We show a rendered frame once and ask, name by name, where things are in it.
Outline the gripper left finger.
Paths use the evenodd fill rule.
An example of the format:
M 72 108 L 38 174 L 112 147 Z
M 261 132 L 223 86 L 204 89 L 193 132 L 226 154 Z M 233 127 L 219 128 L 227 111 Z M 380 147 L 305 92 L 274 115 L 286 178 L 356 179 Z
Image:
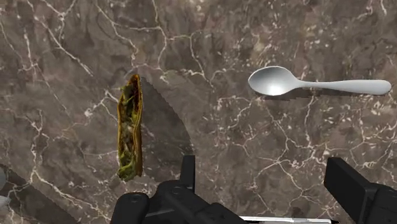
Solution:
M 110 224 L 248 224 L 219 203 L 195 194 L 195 156 L 185 155 L 178 180 L 160 183 L 154 196 L 119 197 Z

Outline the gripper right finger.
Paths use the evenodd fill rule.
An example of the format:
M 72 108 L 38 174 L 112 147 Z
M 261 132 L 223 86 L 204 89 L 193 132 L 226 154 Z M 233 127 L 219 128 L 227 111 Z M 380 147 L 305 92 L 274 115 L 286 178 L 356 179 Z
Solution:
M 397 190 L 370 182 L 340 157 L 327 159 L 324 186 L 355 224 L 397 224 Z

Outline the taco with green filling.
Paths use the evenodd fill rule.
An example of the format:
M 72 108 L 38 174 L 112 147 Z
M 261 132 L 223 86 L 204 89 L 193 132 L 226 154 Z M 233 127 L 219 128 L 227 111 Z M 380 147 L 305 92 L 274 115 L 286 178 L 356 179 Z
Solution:
M 143 91 L 141 79 L 133 74 L 121 89 L 118 113 L 118 177 L 128 182 L 143 173 L 141 122 Z

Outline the white spoon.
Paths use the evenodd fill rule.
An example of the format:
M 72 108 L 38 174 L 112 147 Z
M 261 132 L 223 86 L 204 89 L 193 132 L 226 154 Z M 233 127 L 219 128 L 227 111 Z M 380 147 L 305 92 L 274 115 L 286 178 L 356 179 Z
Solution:
M 384 95 L 391 90 L 391 84 L 386 80 L 302 81 L 281 66 L 258 69 L 250 75 L 247 82 L 255 92 L 269 96 L 283 95 L 296 88 L 325 88 L 370 95 Z

